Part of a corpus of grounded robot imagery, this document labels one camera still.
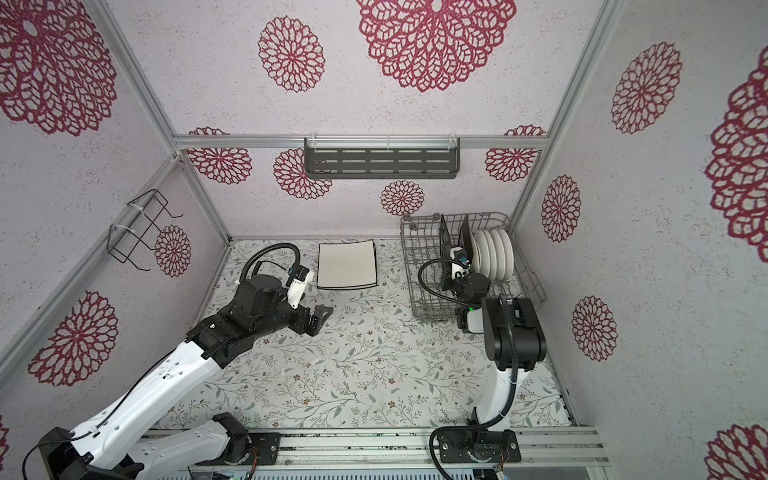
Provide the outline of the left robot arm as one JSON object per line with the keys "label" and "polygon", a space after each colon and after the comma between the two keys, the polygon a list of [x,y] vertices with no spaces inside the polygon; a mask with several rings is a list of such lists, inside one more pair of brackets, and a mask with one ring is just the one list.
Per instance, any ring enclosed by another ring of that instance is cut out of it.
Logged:
{"label": "left robot arm", "polygon": [[306,283],[282,285],[257,274],[241,281],[233,299],[190,330],[129,391],[72,430],[56,427],[39,441],[51,479],[159,479],[197,462],[247,459],[248,429],[232,414],[160,440],[145,433],[171,407],[221,373],[256,340],[288,328],[315,336],[332,314],[324,305],[301,305]]}

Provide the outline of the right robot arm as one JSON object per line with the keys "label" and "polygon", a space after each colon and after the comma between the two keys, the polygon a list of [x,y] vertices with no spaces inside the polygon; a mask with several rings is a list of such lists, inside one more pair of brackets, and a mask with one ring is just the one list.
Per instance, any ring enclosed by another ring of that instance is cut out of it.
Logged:
{"label": "right robot arm", "polygon": [[429,437],[430,457],[438,470],[447,463],[518,462],[515,434],[502,423],[511,413],[517,387],[547,355],[547,344],[532,301],[493,291],[491,281],[476,273],[443,285],[450,295],[429,287],[430,295],[458,306],[457,326],[483,337],[492,364],[492,384],[464,425],[438,427]]}

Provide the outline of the white square plate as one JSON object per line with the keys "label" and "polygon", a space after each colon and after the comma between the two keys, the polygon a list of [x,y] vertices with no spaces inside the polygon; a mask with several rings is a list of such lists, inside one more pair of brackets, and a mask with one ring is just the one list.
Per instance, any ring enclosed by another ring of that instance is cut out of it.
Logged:
{"label": "white square plate", "polygon": [[378,285],[374,241],[320,244],[316,284],[324,287]]}
{"label": "white square plate", "polygon": [[375,288],[376,286],[378,286],[378,285],[377,284],[370,284],[370,285],[341,286],[341,287],[317,286],[317,289],[321,290],[321,291],[343,292],[343,291],[366,290],[366,289]]}

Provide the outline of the black square plate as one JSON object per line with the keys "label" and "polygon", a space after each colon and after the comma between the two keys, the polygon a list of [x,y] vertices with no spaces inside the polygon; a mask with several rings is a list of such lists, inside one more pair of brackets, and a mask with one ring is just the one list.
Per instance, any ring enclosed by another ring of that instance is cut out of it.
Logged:
{"label": "black square plate", "polygon": [[451,249],[453,248],[453,242],[450,236],[450,231],[447,226],[445,217],[440,215],[439,222],[439,250],[440,258],[443,259],[441,271],[441,289],[448,290],[453,283],[453,263],[451,262]]}
{"label": "black square plate", "polygon": [[462,222],[460,225],[459,245],[465,251],[464,257],[466,258],[466,267],[472,271],[474,269],[475,247],[474,238],[470,229],[468,214],[465,214],[462,217]]}

